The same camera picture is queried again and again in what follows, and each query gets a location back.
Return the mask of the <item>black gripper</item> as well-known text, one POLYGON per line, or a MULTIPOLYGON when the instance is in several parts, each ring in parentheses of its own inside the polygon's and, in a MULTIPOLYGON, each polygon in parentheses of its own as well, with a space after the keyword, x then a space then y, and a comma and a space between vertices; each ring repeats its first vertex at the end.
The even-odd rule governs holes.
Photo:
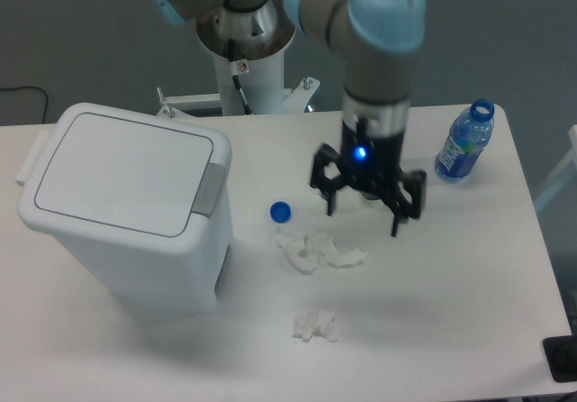
POLYGON ((316 151, 309 186, 326 201, 326 214, 335 209, 336 193, 346 185, 377 196, 384 192, 384 204, 393 214, 390 235, 409 219, 420 218, 426 203, 427 173, 422 169, 400 171, 399 161, 404 133, 388 137, 358 136, 342 123, 341 155, 323 143, 316 151), (334 164, 338 174, 329 178, 325 169, 334 164))

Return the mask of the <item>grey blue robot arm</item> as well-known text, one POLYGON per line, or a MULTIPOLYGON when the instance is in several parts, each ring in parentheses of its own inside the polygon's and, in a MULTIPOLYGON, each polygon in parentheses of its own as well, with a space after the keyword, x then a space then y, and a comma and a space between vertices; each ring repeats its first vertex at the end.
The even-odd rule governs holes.
POLYGON ((329 208, 350 187, 387 206, 395 224, 421 215, 426 173, 400 166, 427 0, 155 0, 171 23, 192 21, 210 52, 226 115, 282 110, 284 52, 296 32, 341 56, 342 138, 323 144, 310 184, 329 208))

